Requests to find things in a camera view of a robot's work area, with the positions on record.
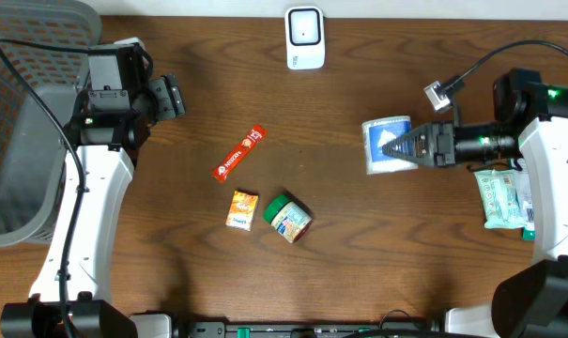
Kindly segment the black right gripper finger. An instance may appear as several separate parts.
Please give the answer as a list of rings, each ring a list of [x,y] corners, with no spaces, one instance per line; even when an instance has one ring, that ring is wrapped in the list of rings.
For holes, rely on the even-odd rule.
[[[419,164],[417,164],[415,162],[402,160],[402,159],[396,159],[396,158],[391,159],[391,166],[392,166],[393,169],[418,169],[419,168]]]
[[[424,159],[427,156],[427,132],[423,128],[413,129],[389,141],[382,151],[397,159]]]

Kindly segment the white blue tub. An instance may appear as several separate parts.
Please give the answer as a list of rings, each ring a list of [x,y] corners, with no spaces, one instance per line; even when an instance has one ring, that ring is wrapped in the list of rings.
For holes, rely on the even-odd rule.
[[[389,141],[411,130],[408,115],[398,115],[365,121],[361,124],[365,151],[366,173],[386,174],[414,169],[393,169],[392,157],[383,154],[382,147]]]

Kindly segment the light teal snack packet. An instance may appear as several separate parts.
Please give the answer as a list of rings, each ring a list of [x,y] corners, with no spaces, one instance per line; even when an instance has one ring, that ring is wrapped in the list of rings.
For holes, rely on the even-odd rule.
[[[486,229],[518,229],[528,225],[517,200],[515,170],[474,173],[483,202]]]

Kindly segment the green white tape bag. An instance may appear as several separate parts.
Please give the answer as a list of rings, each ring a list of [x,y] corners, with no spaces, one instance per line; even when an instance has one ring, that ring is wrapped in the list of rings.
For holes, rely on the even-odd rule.
[[[526,225],[522,231],[522,239],[527,241],[534,241],[534,214],[529,173],[524,159],[517,159],[514,161],[514,164],[515,167],[518,168],[516,174],[517,199],[519,202],[521,215],[526,221]]]

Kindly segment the grey plastic mesh basket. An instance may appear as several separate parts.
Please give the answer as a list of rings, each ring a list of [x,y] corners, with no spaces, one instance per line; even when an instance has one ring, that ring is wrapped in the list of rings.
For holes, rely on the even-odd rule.
[[[61,124],[89,81],[80,51],[100,36],[100,15],[83,2],[0,1],[1,48]],[[0,59],[0,247],[51,241],[66,155],[51,120]]]

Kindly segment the green lid jar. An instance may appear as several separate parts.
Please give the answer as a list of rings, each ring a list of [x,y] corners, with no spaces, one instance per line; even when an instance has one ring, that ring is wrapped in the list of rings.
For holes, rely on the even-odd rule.
[[[289,243],[297,242],[313,222],[312,216],[285,194],[273,199],[263,219]]]

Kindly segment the red coffee stick sachet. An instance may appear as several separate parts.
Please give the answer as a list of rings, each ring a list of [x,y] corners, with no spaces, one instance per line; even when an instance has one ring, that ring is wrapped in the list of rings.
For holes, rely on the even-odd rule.
[[[236,166],[249,155],[256,145],[267,135],[268,132],[263,127],[258,124],[254,125],[225,159],[212,170],[212,175],[219,182],[226,181]]]

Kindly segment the orange small packet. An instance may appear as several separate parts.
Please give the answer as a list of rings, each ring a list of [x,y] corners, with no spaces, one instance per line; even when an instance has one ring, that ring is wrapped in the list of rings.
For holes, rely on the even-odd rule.
[[[235,191],[225,225],[251,231],[258,200],[259,196],[257,194]]]

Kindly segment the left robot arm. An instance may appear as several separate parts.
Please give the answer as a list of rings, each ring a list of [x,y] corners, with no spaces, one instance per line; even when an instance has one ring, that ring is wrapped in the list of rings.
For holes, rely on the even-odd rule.
[[[54,238],[25,302],[5,305],[5,337],[183,337],[170,314],[124,315],[112,304],[111,260],[118,214],[140,149],[159,121],[185,113],[174,74],[139,91],[81,92],[67,124],[76,152],[66,161]]]

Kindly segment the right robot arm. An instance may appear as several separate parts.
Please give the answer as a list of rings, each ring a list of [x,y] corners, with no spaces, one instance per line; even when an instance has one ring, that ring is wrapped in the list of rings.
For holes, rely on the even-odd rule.
[[[456,337],[568,337],[568,87],[535,70],[511,69],[493,84],[495,119],[481,125],[424,124],[383,152],[430,167],[521,158],[533,203],[532,264],[503,281],[493,299],[446,312]]]

